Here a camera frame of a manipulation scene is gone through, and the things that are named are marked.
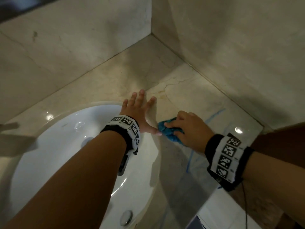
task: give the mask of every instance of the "blue cloth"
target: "blue cloth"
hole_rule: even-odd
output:
[[[171,122],[171,121],[174,121],[175,119],[176,119],[176,117],[173,118],[173,119],[170,119],[170,120],[161,121],[160,123],[158,123],[158,130],[159,130],[163,135],[166,135],[166,137],[167,137],[169,140],[171,140],[171,141],[173,141],[173,142],[178,142],[178,143],[180,143],[181,145],[183,145],[183,143],[181,142],[181,140],[180,140],[178,137],[176,137],[173,133],[174,133],[175,131],[179,131],[179,132],[183,132],[183,133],[184,133],[184,131],[183,131],[181,128],[167,128],[167,127],[164,126],[164,123],[165,123],[165,122],[169,123],[169,122]]]

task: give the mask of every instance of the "black wire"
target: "black wire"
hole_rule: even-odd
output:
[[[246,212],[246,229],[248,229],[248,210],[247,210],[247,198],[246,198],[246,191],[244,188],[244,184],[242,182],[242,191],[244,192],[244,199],[245,199],[245,212]]]

